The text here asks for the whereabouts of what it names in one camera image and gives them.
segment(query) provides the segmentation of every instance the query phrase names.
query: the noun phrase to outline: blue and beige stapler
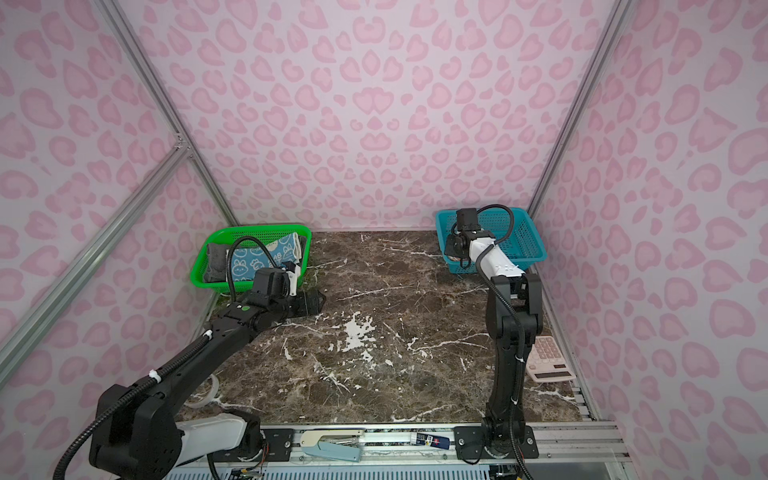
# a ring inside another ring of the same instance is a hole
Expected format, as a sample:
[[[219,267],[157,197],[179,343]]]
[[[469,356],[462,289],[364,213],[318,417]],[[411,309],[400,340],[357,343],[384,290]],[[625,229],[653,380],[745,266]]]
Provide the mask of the blue and beige stapler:
[[[301,449],[307,455],[359,462],[363,430],[307,430],[301,434]]]

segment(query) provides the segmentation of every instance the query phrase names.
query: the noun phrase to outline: folded towel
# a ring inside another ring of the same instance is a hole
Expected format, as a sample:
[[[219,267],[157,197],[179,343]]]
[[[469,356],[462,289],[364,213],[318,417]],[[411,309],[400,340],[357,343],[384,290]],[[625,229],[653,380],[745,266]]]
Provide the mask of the folded towel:
[[[208,244],[208,267],[203,275],[206,283],[227,281],[227,251],[231,245]],[[266,245],[278,265],[282,262],[301,263],[302,242],[299,234],[289,233]],[[270,265],[270,259],[260,247],[236,248],[232,256],[232,279],[236,282],[253,280],[256,270]]]

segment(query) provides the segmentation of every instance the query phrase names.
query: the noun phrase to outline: green basket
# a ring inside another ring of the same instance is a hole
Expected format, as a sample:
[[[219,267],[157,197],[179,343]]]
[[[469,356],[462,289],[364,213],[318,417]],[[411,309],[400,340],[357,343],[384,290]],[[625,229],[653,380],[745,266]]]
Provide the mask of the green basket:
[[[227,282],[207,283],[203,281],[203,274],[205,273],[205,269],[208,268],[209,243],[232,245],[238,238],[251,235],[252,237],[256,237],[263,241],[266,245],[293,232],[306,238],[304,254],[301,259],[301,274],[299,275],[299,285],[301,285],[304,281],[304,273],[306,272],[306,262],[310,258],[310,242],[312,240],[312,232],[309,228],[303,225],[248,225],[245,227],[223,228],[214,232],[207,238],[207,240],[205,240],[203,247],[200,249],[200,253],[197,255],[197,260],[195,260],[192,271],[190,272],[190,280],[192,280],[192,284],[197,288],[210,288],[216,290],[218,293],[229,293],[230,288],[229,285],[227,285]],[[253,244],[252,247],[256,246],[255,242],[249,242],[247,240],[242,242],[241,246],[248,247],[249,243]],[[235,282],[235,290],[237,292],[250,290],[251,287],[253,287],[252,280]]]

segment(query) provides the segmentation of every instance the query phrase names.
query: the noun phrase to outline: marble tabletop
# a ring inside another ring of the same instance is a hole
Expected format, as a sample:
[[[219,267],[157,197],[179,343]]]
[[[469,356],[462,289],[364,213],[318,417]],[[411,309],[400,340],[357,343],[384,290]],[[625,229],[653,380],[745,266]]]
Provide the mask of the marble tabletop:
[[[268,423],[480,420],[495,361],[487,292],[476,274],[448,271],[435,232],[315,233],[302,288],[315,286],[321,315],[230,357],[214,402],[178,419],[238,408]],[[527,421],[581,420],[568,383],[526,376],[524,388]]]

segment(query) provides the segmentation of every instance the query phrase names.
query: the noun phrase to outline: calculator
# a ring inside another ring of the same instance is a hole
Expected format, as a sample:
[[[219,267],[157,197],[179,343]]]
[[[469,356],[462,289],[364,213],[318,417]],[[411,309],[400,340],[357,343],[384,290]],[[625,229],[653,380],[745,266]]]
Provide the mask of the calculator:
[[[576,378],[554,337],[549,335],[536,337],[525,371],[536,383],[565,382]]]

